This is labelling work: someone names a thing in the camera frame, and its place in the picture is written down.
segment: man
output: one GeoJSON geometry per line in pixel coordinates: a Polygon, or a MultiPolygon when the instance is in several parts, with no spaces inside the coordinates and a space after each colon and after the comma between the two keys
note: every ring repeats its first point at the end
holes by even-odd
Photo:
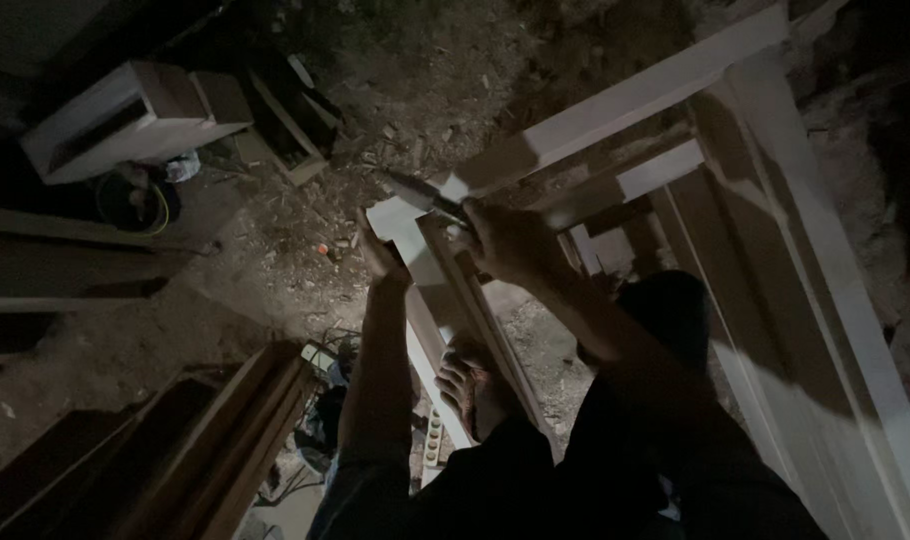
{"type": "Polygon", "coordinates": [[[701,282],[643,279],[613,303],[566,262],[540,215],[467,201],[469,251],[496,279],[528,289],[579,340],[596,378],[557,467],[545,436],[471,343],[435,383],[481,443],[408,496],[411,276],[360,212],[372,274],[362,345],[345,398],[337,472],[310,538],[824,538],[716,402],[706,377],[701,282]],[[669,497],[680,521],[659,512],[669,497]]]}

